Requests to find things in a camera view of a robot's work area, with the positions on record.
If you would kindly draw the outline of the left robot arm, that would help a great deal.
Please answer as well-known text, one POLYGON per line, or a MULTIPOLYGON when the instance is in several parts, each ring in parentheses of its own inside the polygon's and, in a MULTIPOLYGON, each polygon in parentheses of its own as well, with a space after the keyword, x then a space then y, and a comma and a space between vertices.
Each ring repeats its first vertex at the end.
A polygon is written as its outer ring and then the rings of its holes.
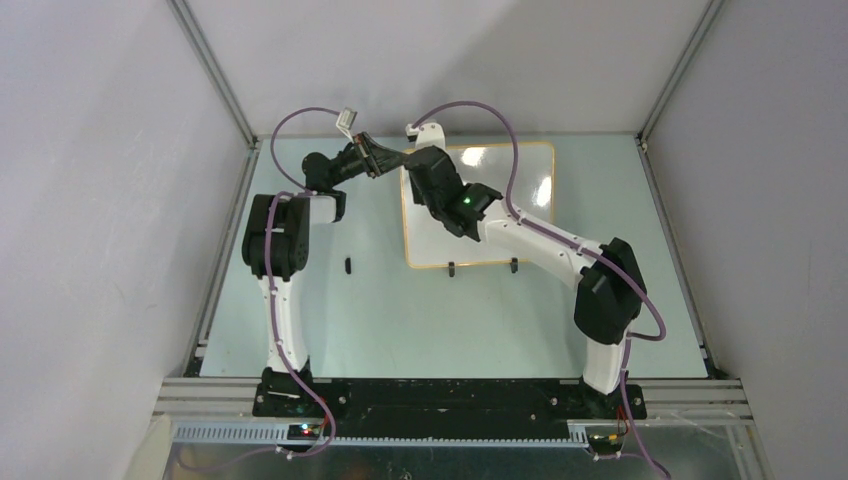
POLYGON ((253 198, 241 255, 258 280, 267 311, 268 356, 259 386, 264 403, 277 400, 297 417, 311 412, 316 403, 295 283, 307 266, 312 228, 343 218, 347 194, 340 184, 361 175, 379 178, 403 166, 407 158, 407 153, 385 147, 367 133, 355 134, 333 158, 320 152, 304 157, 304 193, 253 198))

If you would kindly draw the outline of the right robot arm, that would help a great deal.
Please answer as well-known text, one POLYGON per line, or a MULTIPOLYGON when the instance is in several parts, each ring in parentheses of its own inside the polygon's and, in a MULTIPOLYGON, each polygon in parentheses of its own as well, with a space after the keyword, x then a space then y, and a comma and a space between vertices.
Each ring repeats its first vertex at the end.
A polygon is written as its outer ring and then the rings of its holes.
POLYGON ((616 411, 625 337, 646 294, 633 248, 620 238, 587 240, 508 207, 498 190, 463 181, 449 154, 436 146, 411 153, 404 168, 414 202, 452 236, 526 259, 575 292, 574 322, 586 339, 583 408, 596 418, 616 411))

